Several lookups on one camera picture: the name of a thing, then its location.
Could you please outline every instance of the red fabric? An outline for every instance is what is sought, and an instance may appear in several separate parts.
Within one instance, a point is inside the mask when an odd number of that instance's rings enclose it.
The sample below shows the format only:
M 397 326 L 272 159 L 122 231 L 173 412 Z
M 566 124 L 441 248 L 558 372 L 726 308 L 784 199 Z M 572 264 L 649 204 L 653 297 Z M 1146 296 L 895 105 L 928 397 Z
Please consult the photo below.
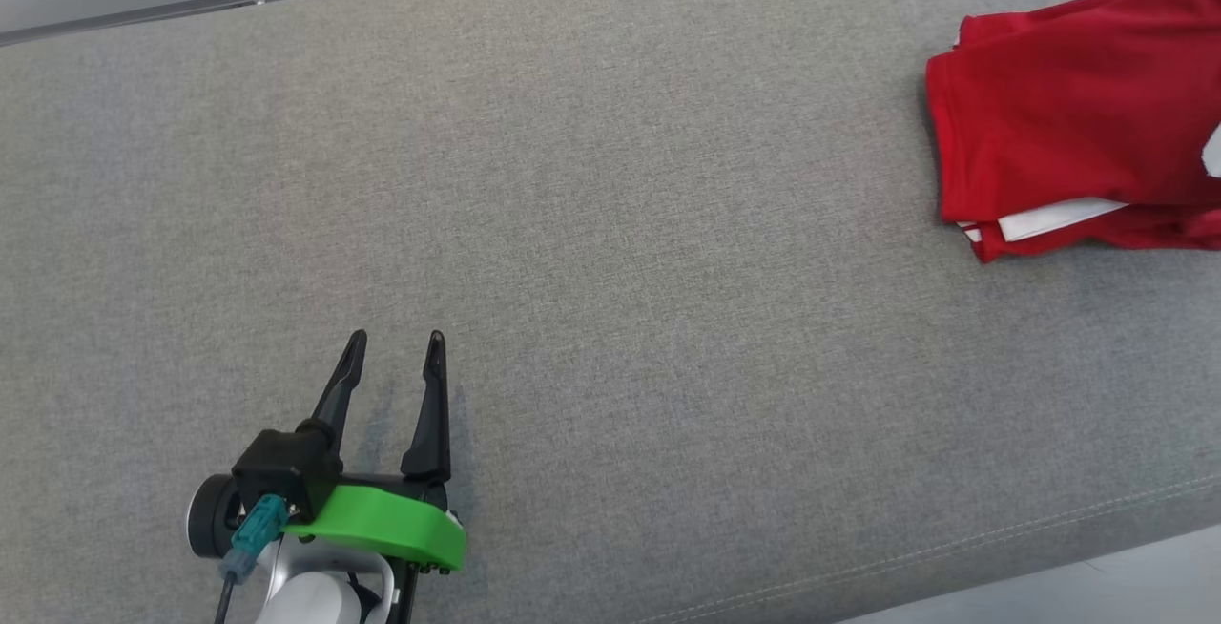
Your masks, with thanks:
M 1077 0 L 974 16 L 929 62 L 943 217 L 979 220 L 984 263 L 1082 238 L 1221 249 L 1221 181 L 1200 150 L 1221 123 L 1221 0 Z M 995 219 L 1063 199 L 1134 203 L 1006 242 Z

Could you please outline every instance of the gray fabric surface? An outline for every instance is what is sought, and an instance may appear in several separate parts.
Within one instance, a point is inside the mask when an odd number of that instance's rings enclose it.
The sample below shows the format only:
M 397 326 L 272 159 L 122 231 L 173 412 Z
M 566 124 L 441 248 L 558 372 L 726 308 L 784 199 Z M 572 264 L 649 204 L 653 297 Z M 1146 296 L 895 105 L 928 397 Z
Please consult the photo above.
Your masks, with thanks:
M 1221 258 L 980 267 L 924 60 L 1060 0 L 298 0 L 0 50 L 5 622 L 204 622 L 182 512 L 449 342 L 418 618 L 832 622 L 1221 520 Z M 256 611 L 239 593 L 233 622 Z

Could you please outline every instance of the floor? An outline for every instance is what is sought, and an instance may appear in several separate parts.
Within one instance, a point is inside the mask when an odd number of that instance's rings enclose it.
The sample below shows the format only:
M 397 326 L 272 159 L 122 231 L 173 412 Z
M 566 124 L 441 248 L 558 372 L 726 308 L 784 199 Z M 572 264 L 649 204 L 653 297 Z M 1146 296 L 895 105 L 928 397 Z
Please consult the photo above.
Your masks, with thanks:
M 1215 624 L 1221 526 L 845 624 Z

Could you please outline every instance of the green bracket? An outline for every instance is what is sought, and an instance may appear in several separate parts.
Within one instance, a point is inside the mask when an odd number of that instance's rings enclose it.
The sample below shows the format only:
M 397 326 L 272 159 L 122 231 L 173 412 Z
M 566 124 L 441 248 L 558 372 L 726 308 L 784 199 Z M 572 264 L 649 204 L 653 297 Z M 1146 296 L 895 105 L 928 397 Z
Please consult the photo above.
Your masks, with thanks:
M 466 532 L 444 512 L 372 486 L 337 486 L 317 519 L 311 524 L 288 524 L 284 534 L 317 536 L 454 571 L 462 569 L 466 552 Z

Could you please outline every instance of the seam stitching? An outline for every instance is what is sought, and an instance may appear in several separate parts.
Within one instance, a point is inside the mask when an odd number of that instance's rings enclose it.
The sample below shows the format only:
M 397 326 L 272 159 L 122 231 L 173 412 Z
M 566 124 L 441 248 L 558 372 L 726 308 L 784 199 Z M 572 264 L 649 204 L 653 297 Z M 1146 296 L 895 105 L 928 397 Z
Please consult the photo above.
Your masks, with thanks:
M 1100 503 L 1094 503 L 1092 506 L 1087 506 L 1087 507 L 1082 507 L 1082 508 L 1077 508 L 1077 509 L 1070 509 L 1067 512 L 1060 512 L 1060 514 L 1053 514 L 1050 517 L 1044 517 L 1042 519 L 1032 519 L 1029 521 L 1023 521 L 1021 524 L 1013 524 L 1011 526 L 1005 526 L 1002 529 L 994 529 L 991 531 L 985 531 L 983 534 L 976 534 L 973 536 L 967 536 L 965 539 L 958 539 L 958 540 L 955 540 L 955 541 L 941 543 L 939 546 L 933 546 L 930 548 L 923 548 L 923 550 L 918 550 L 916 552 L 910 552 L 910 553 L 900 554 L 900 556 L 891 557 L 891 558 L 888 558 L 888 559 L 882 559 L 882 561 L 878 561 L 878 562 L 871 562 L 868 564 L 862 564 L 860 567 L 852 567 L 852 568 L 842 569 L 842 570 L 839 570 L 839 571 L 830 571 L 830 573 L 827 573 L 827 574 L 818 574 L 818 575 L 814 575 L 814 576 L 807 576 L 805 579 L 797 579 L 796 581 L 789 581 L 786 584 L 779 584 L 779 585 L 775 585 L 775 586 L 768 586 L 767 589 L 759 589 L 757 591 L 751 591 L 751 592 L 747 592 L 747 593 L 741 593 L 741 595 L 728 597 L 728 598 L 720 598 L 718 601 L 712 601 L 712 602 L 708 602 L 708 603 L 705 603 L 705 604 L 697 604 L 697 606 L 687 607 L 687 608 L 684 608 L 684 609 L 676 609 L 674 612 L 667 612 L 664 614 L 657 614 L 657 615 L 648 617 L 648 618 L 645 618 L 645 619 L 636 619 L 635 622 L 631 622 L 630 624 L 648 624 L 651 622 L 657 622 L 659 619 L 667 619 L 667 618 L 676 617 L 679 614 L 686 614 L 689 612 L 695 612 L 695 611 L 698 611 L 698 609 L 708 609 L 709 607 L 717 607 L 719 604 L 725 604 L 725 603 L 729 603 L 729 602 L 734 602 L 734 601 L 739 601 L 739 600 L 744 600 L 744 598 L 750 598 L 750 597 L 763 595 L 763 593 L 768 593 L 768 592 L 772 592 L 772 591 L 780 591 L 780 590 L 790 589 L 792 586 L 801 586 L 801 585 L 805 585 L 805 584 L 810 584 L 812 581 L 822 581 L 824 579 L 834 579 L 836 576 L 846 576 L 846 575 L 853 574 L 856 571 L 863 571 L 863 570 L 867 570 L 867 569 L 872 569 L 874 567 L 882 567 L 884 564 L 890 564 L 890 563 L 894 563 L 894 562 L 906 561 L 907 558 L 918 557 L 918 556 L 922 556 L 922 554 L 928 554 L 930 552 L 937 552 L 937 551 L 945 550 L 945 548 L 954 547 L 954 546 L 960 546 L 962 543 L 976 541 L 978 539 L 985 539 L 988 536 L 995 536 L 995 534 L 1005 534 L 1007 531 L 1013 531 L 1016 529 L 1024 529 L 1027 526 L 1033 526 L 1034 524 L 1046 524 L 1048 521 L 1055 521 L 1056 519 L 1060 519 L 1060 518 L 1063 518 L 1063 517 L 1068 517 L 1070 514 L 1079 514 L 1082 512 L 1090 512 L 1090 510 L 1099 509 L 1099 508 L 1103 508 L 1103 507 L 1106 507 L 1106 506 L 1112 506 L 1112 504 L 1117 504 L 1117 503 L 1126 503 L 1126 502 L 1129 502 L 1129 501 L 1137 501 L 1139 498 L 1148 498 L 1149 496 L 1159 496 L 1159 497 L 1153 498 L 1153 499 L 1168 499 L 1168 498 L 1175 497 L 1177 495 L 1189 493 L 1189 492 L 1193 492 L 1195 490 L 1203 490 L 1203 488 L 1216 486 L 1219 479 L 1221 479 L 1221 474 L 1214 474 L 1211 476 L 1200 476 L 1199 479 L 1192 479 L 1190 481 L 1182 481 L 1181 484 L 1175 484 L 1172 486 L 1165 486 L 1165 487 L 1161 487 L 1161 488 L 1154 488 L 1151 491 L 1144 491 L 1144 492 L 1140 492 L 1140 493 L 1133 493 L 1133 495 L 1125 496 L 1125 497 L 1121 497 L 1121 498 L 1104 501 L 1104 502 L 1100 502 Z M 1199 488 L 1187 490 L 1183 493 L 1175 493 L 1175 495 L 1168 495 L 1168 496 L 1160 496 L 1160 493 L 1166 493 L 1167 491 L 1173 491 L 1176 488 L 1182 488 L 1182 487 L 1186 487 L 1186 486 L 1194 486 L 1194 485 L 1198 485 L 1198 484 L 1204 484 L 1204 481 L 1212 481 L 1212 482 L 1211 484 L 1206 484 L 1204 486 L 1200 486 Z M 1142 504 L 1142 503 L 1133 503 L 1132 506 L 1125 506 L 1125 508 L 1126 507 L 1134 507 L 1137 504 Z M 1089 519 L 1092 517 L 1100 517 L 1101 514 L 1109 514 L 1110 512 L 1116 512 L 1117 509 L 1123 509 L 1123 508 L 1115 508 L 1115 509 L 1106 510 L 1106 512 L 1098 513 L 1098 514 L 1090 514 L 1090 515 L 1087 515 L 1087 517 L 1079 517 L 1079 518 L 1072 519 L 1072 521 L 1079 521 L 1082 519 Z M 1034 529 L 1032 531 L 1024 531 L 1024 532 L 1021 532 L 1021 534 L 1015 534 L 1013 536 L 1009 536 L 1009 539 L 1017 537 L 1017 536 L 1023 536 L 1024 534 L 1031 534 L 1033 531 L 1038 531 L 1038 530 L 1042 530 L 1042 529 L 1050 529 L 1053 526 L 1059 526 L 1061 524 L 1051 524 L 1051 525 L 1048 525 L 1048 526 L 1042 526 L 1040 529 Z M 990 545 L 990 543 L 994 543 L 994 542 L 999 542 L 999 540 L 984 541 L 984 542 L 980 542 L 978 545 L 974 545 L 974 546 L 971 546 L 971 547 L 963 548 L 963 550 L 973 550 L 976 547 Z M 906 563 L 904 563 L 901 565 L 895 567 L 895 569 L 897 569 L 899 567 L 907 567 L 907 565 L 911 565 L 911 564 L 917 564 L 919 562 L 926 562 L 928 559 L 935 559 L 937 557 L 945 557 L 945 556 L 949 556 L 949 554 L 956 554 L 957 552 L 962 552 L 962 551 L 961 550 L 960 551 L 951 551 L 951 552 L 945 553 L 943 556 L 933 556 L 933 557 L 928 557 L 928 558 L 919 559 L 919 561 L 916 561 L 916 562 L 906 562 Z M 852 579 L 856 579 L 856 578 L 860 578 L 860 576 L 867 576 L 869 574 L 872 574 L 872 573 L 860 574 L 857 576 L 852 576 Z M 838 582 L 842 582 L 842 580 L 832 581 L 830 584 L 838 584 Z M 792 595 L 792 593 L 783 593 L 783 595 Z M 755 602 L 761 602 L 763 600 L 768 600 L 768 598 L 755 600 L 755 601 L 751 601 L 748 603 L 741 603 L 741 606 L 751 604 L 751 603 L 755 603 Z M 728 609 L 734 609 L 734 608 L 741 607 L 741 606 L 734 606 L 734 607 L 729 607 L 729 608 L 724 608 L 724 609 L 718 609 L 717 612 L 709 612 L 707 614 L 716 614 L 716 613 L 725 612 Z M 705 617 L 705 615 L 706 614 L 701 614 L 701 615 L 696 615 L 696 617 Z M 673 622 L 672 624 L 681 624 L 683 622 L 689 622 L 691 619 L 695 619 L 695 617 L 687 617 L 685 619 L 679 619 L 676 622 Z
M 866 576 L 877 576 L 878 574 L 885 574 L 886 571 L 894 571 L 896 569 L 904 569 L 906 567 L 912 567 L 912 565 L 919 564 L 922 562 L 930 562 L 933 559 L 941 559 L 943 557 L 950 557 L 952 554 L 958 554 L 958 553 L 973 551 L 973 550 L 976 550 L 978 547 L 982 547 L 982 546 L 987 546 L 987 545 L 991 545 L 991 543 L 1002 543 L 1005 541 L 1011 541 L 1013 539 L 1017 539 L 1017 537 L 1021 537 L 1021 536 L 1026 536 L 1028 534 L 1037 534 L 1039 531 L 1045 531 L 1048 529 L 1055 529 L 1057 526 L 1065 526 L 1067 524 L 1073 524 L 1073 523 L 1077 523 L 1077 521 L 1084 521 L 1085 519 L 1093 519 L 1095 517 L 1103 517 L 1104 514 L 1112 514 L 1112 513 L 1116 513 L 1116 512 L 1122 512 L 1125 509 L 1132 509 L 1133 507 L 1140 507 L 1142 504 L 1151 504 L 1151 503 L 1158 503 L 1158 502 L 1161 502 L 1161 501 L 1167 501 L 1170 498 L 1175 498 L 1175 497 L 1178 497 L 1178 496 L 1186 496 L 1187 493 L 1197 493 L 1197 492 L 1200 492 L 1200 491 L 1206 491 L 1206 490 L 1212 488 L 1212 487 L 1215 487 L 1217 485 L 1221 485 L 1221 481 L 1215 481 L 1212 484 L 1206 484 L 1204 486 L 1198 486 L 1198 487 L 1194 487 L 1194 488 L 1187 488 L 1186 491 L 1178 491 L 1176 493 L 1170 493 L 1170 495 L 1165 495 L 1165 496 L 1158 496 L 1158 497 L 1153 497 L 1153 498 L 1147 498 L 1147 499 L 1138 501 L 1138 502 L 1129 503 L 1129 504 L 1121 506 L 1121 507 L 1112 507 L 1111 509 L 1104 509 L 1103 512 L 1095 512 L 1094 514 L 1087 514 L 1084 517 L 1074 517 L 1072 519 L 1065 519 L 1063 521 L 1057 521 L 1056 524 L 1048 524 L 1046 526 L 1037 526 L 1034 529 L 1026 529 L 1026 531 L 1022 531 L 1020 534 L 1012 534 L 1012 536 L 1001 536 L 999 539 L 990 539 L 989 541 L 983 541 L 983 542 L 976 543 L 973 546 L 965 546 L 962 548 L 954 550 L 954 551 L 950 551 L 950 552 L 945 552 L 945 553 L 941 553 L 941 554 L 934 554 L 934 556 L 924 557 L 924 558 L 917 559 L 915 562 L 905 562 L 902 564 L 896 564 L 894 567 L 886 567 L 885 569 L 877 569 L 874 571 L 866 571 L 863 574 L 856 574 L 853 576 L 845 576 L 844 579 L 836 579 L 835 581 L 824 581 L 822 584 L 813 584 L 813 585 L 808 585 L 808 586 L 802 586 L 800 589 L 790 590 L 790 591 L 786 591 L 786 592 L 783 592 L 783 593 L 774 593 L 774 595 L 770 595 L 770 596 L 764 596 L 764 597 L 761 597 L 761 598 L 755 598 L 752 601 L 740 602 L 737 604 L 733 604 L 733 606 L 729 606 L 729 607 L 725 607 L 725 608 L 722 608 L 722 609 L 714 609 L 712 612 L 702 612 L 700 614 L 692 614 L 690 617 L 685 617 L 684 619 L 679 619 L 676 622 L 672 622 L 672 624 L 684 624 L 684 622 L 690 622 L 692 619 L 702 619 L 705 617 L 712 617 L 714 614 L 720 614 L 723 612 L 729 612 L 731 609 L 737 609 L 737 608 L 741 608 L 741 607 L 758 604 L 761 602 L 767 602 L 767 601 L 770 601 L 770 600 L 783 598 L 785 596 L 795 596 L 797 593 L 806 593 L 806 592 L 810 592 L 810 591 L 816 591 L 818 589 L 824 589 L 827 586 L 834 586 L 836 584 L 845 584 L 846 581 L 855 581 L 855 580 L 858 580 L 858 579 L 863 579 Z

